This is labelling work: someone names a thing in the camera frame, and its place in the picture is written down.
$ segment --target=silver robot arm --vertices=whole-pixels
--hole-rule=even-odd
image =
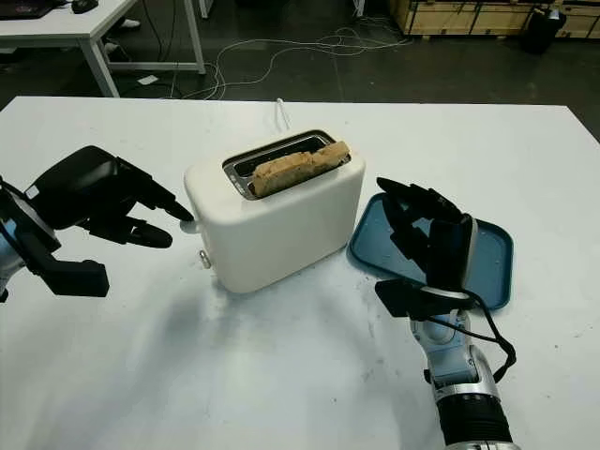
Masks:
[[[496,387],[516,362],[513,346],[502,337],[488,308],[465,290],[477,235],[477,222],[433,189],[406,187],[378,179],[385,191],[385,214],[398,249],[426,274],[427,284],[407,278],[380,281],[375,291],[394,317],[410,317],[412,335],[427,357],[446,450],[519,450],[513,443]],[[429,235],[413,223],[432,219]],[[494,333],[473,333],[468,310],[480,307]],[[472,337],[492,341],[506,352],[506,363],[492,374]]]

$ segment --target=toaster slot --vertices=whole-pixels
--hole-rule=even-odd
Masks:
[[[258,197],[254,194],[254,186],[252,186],[252,174],[257,166],[292,153],[315,153],[334,142],[335,140],[331,136],[322,131],[308,131],[282,141],[270,143],[256,150],[230,157],[223,162],[223,171],[243,197],[248,200],[258,200]],[[350,156],[342,164],[345,164],[349,160]]]

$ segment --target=bread slice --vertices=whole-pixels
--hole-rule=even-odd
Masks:
[[[256,167],[252,184],[257,197],[278,192],[336,168],[348,155],[344,142],[335,142],[316,153],[298,152],[278,157]]]

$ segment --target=black bag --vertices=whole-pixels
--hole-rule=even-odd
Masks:
[[[565,22],[566,16],[559,11],[534,9],[527,30],[521,36],[521,48],[529,53],[545,52]]]

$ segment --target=table surface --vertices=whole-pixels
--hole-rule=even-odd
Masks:
[[[70,5],[58,7],[39,19],[0,21],[3,39],[73,39],[90,38],[106,30],[137,0],[100,0],[98,6],[84,14],[74,14]]]
[[[500,383],[524,449],[595,440],[600,391],[600,145],[565,107],[286,103],[295,128],[343,137],[383,175],[438,189],[515,242],[517,348]],[[0,113],[2,175],[26,188],[87,144],[188,204],[184,170],[282,127],[274,103],[18,97]],[[0,307],[2,447],[443,448],[424,356],[376,279],[344,251],[250,294],[202,269],[199,235],[157,211],[166,250],[59,233],[58,257],[105,263],[106,299],[56,297],[25,271]],[[480,316],[473,328],[488,332]],[[478,343],[495,368],[493,345]]]

